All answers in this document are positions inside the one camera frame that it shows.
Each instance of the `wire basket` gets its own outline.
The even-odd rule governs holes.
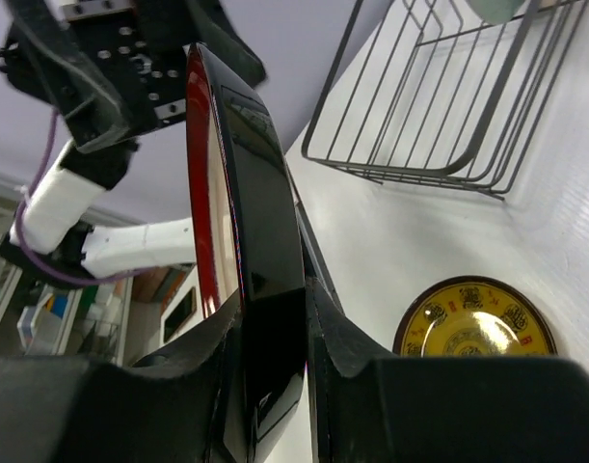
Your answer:
[[[360,72],[336,81],[357,0],[303,157],[379,182],[503,199],[588,3],[532,0],[492,26],[466,0],[395,0],[350,65]]]

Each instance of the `shelving unit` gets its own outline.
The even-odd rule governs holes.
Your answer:
[[[13,211],[16,208],[16,201],[8,197],[0,197],[0,239],[8,229],[13,220]],[[92,223],[99,225],[135,225],[131,223],[123,223],[119,218],[101,217],[96,214],[97,219],[90,220]],[[103,319],[94,320],[94,324],[98,325],[99,332],[104,332],[105,325],[111,326],[111,332],[114,334],[109,346],[111,355],[102,356],[116,365],[122,366],[125,362],[125,344],[127,341],[127,325],[129,323],[129,313],[131,304],[131,289],[132,279],[121,282],[118,286],[119,292],[113,295],[113,300],[116,299],[116,314],[109,313],[109,308],[104,308]],[[45,345],[45,353],[50,355],[73,355],[78,353],[76,328],[79,324],[86,320],[78,319],[80,315],[80,302],[86,289],[70,291],[66,294],[67,304],[65,309],[61,311],[60,324],[58,331],[54,329],[56,325],[48,325],[50,329],[52,326],[52,334],[56,333],[55,337],[49,337],[48,344],[51,343],[51,350],[49,345]],[[45,294],[58,294],[61,291],[54,290],[51,287],[44,286],[41,282],[30,278],[22,272],[21,269],[10,265],[0,259],[0,356],[22,356],[31,355],[31,348],[26,348],[22,344],[22,337],[18,330],[18,322],[24,313],[26,307],[35,307],[39,301],[43,300]],[[51,315],[45,315],[49,322]],[[39,332],[40,318],[35,315],[34,326],[36,333]],[[40,345],[36,352],[42,355],[43,345]]]

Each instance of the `shelf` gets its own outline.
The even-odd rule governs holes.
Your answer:
[[[114,364],[122,367],[124,362],[124,348],[127,342],[127,329],[129,328],[129,311],[131,310],[131,289],[133,287],[133,279],[128,278],[124,284],[122,308],[120,313],[120,330],[119,338],[117,340],[116,354]]]
[[[22,271],[17,267],[12,267],[11,272],[0,289],[0,324],[3,320],[3,315],[7,311],[7,307],[12,301],[21,277]]]
[[[72,291],[67,296],[67,305],[65,307],[65,315],[63,315],[63,322],[59,328],[59,334],[54,341],[52,347],[52,355],[64,355],[67,351],[67,344],[69,342],[69,336],[71,335],[71,328],[75,321],[75,316],[78,312],[78,305],[80,298],[82,297],[82,291]]]
[[[124,364],[127,325],[131,303],[133,279],[118,282],[116,286],[101,286],[104,299],[97,294],[88,294],[89,299],[81,313],[74,318],[70,335],[72,341],[65,346],[66,355],[91,355],[115,365]]]

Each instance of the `round decorative plate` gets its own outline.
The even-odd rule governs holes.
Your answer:
[[[557,349],[538,309],[487,277],[433,285],[408,308],[392,351],[407,356],[550,355]]]

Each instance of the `purple cable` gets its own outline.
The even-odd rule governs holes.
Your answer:
[[[28,243],[26,242],[26,236],[24,234],[24,213],[26,212],[26,201],[30,199],[35,190],[37,189],[38,185],[40,184],[45,171],[47,170],[47,164],[52,156],[52,150],[54,149],[54,140],[56,139],[56,121],[58,118],[58,113],[56,111],[52,111],[52,116],[50,117],[50,128],[47,135],[47,144],[45,145],[45,152],[43,153],[43,158],[41,159],[40,167],[33,179],[33,183],[28,187],[28,191],[25,197],[20,201],[20,204],[17,208],[17,213],[15,215],[15,231],[17,233],[17,239],[20,243],[20,248],[22,252],[26,255],[26,257],[43,273],[48,274],[49,276],[56,278],[65,283],[69,283],[71,285],[76,286],[97,286],[97,285],[104,285],[108,283],[117,282],[118,280],[122,280],[129,277],[134,277],[141,273],[147,271],[146,268],[133,270],[129,272],[123,272],[118,275],[113,275],[107,278],[76,278],[71,277],[59,270],[50,267],[47,263],[43,262],[40,257],[33,251]]]

